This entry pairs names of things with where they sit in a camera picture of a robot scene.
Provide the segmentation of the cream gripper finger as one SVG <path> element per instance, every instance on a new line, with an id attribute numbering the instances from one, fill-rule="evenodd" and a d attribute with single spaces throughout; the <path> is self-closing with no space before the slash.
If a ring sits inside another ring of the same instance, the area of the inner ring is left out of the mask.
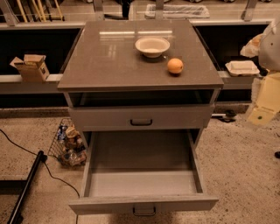
<path id="1" fill-rule="evenodd" d="M 280 111 L 280 73 L 268 73 L 255 80 L 247 121 L 260 126 L 269 123 Z"/>

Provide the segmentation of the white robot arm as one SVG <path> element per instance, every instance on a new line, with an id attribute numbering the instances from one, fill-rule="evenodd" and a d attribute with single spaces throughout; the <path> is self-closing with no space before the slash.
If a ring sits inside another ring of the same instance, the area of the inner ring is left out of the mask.
<path id="1" fill-rule="evenodd" d="M 280 17 L 271 21 L 263 33 L 253 37 L 242 49 L 245 57 L 258 57 L 268 73 L 254 94 L 247 120 L 254 125 L 269 123 L 280 111 Z"/>

